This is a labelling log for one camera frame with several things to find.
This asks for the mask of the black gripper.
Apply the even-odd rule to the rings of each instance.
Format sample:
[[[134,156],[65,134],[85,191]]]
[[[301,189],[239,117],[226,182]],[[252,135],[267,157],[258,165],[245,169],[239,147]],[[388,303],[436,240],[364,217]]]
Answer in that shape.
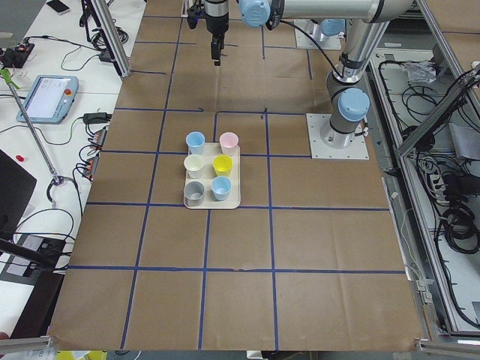
[[[229,28],[229,3],[227,0],[205,0],[204,10],[206,27],[213,34],[211,38],[211,60],[214,66],[219,66],[220,51],[224,50],[224,33]]]

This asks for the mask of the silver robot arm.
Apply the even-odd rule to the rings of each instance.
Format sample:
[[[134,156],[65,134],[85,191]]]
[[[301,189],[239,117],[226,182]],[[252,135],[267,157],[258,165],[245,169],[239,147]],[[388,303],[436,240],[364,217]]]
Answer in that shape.
[[[242,21],[250,27],[279,24],[293,20],[349,20],[346,43],[327,76],[332,114],[319,132],[321,140],[333,149],[345,149],[356,136],[356,128],[368,113],[370,99],[356,84],[361,80],[390,21],[406,12],[411,1],[239,1]]]

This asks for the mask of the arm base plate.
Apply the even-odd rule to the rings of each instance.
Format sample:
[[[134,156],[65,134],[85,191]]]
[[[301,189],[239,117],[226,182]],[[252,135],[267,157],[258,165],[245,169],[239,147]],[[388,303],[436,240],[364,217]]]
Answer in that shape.
[[[306,114],[311,157],[317,160],[367,161],[369,154],[364,136],[354,136],[352,142],[342,149],[332,148],[322,140],[320,130],[329,122],[330,116],[330,114]]]
[[[294,24],[307,32],[324,50],[340,50],[341,35],[346,31],[344,19],[295,19]]]

